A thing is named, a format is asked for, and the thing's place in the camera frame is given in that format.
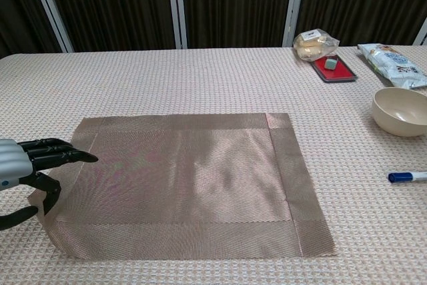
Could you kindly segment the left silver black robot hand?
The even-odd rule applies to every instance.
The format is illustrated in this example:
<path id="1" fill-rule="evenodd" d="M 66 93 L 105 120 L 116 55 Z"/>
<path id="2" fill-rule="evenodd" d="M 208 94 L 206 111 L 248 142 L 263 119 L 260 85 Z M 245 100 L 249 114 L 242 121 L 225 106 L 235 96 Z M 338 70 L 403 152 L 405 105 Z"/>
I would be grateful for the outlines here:
<path id="1" fill-rule="evenodd" d="M 57 203 L 61 185 L 43 170 L 68 163 L 94 163 L 98 157 L 76 149 L 71 143 L 57 138 L 17 142 L 1 140 L 1 190 L 27 185 L 46 193 L 43 213 L 47 214 Z"/>

